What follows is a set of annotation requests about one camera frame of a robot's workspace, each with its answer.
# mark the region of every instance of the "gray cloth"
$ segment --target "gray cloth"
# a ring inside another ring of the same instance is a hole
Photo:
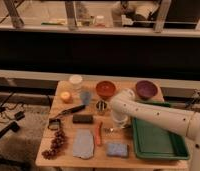
[[[94,138],[88,129],[78,129],[73,144],[73,156],[89,159],[94,155]]]

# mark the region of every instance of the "green tray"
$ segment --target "green tray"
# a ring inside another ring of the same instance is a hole
[[[138,158],[189,159],[187,146],[181,136],[136,118],[132,119],[132,126],[134,152]]]

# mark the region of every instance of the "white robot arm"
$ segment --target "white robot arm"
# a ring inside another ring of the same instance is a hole
[[[200,113],[137,103],[131,89],[125,89],[110,100],[114,121],[129,115],[195,141],[190,171],[200,171]]]

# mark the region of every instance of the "carrot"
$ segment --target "carrot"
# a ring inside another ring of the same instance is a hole
[[[102,145],[101,127],[102,127],[102,122],[97,123],[95,126],[95,144],[97,146]]]

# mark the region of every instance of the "orange bowl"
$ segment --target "orange bowl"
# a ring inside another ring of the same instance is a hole
[[[111,81],[101,81],[96,85],[97,94],[103,99],[107,100],[115,94],[116,86]]]

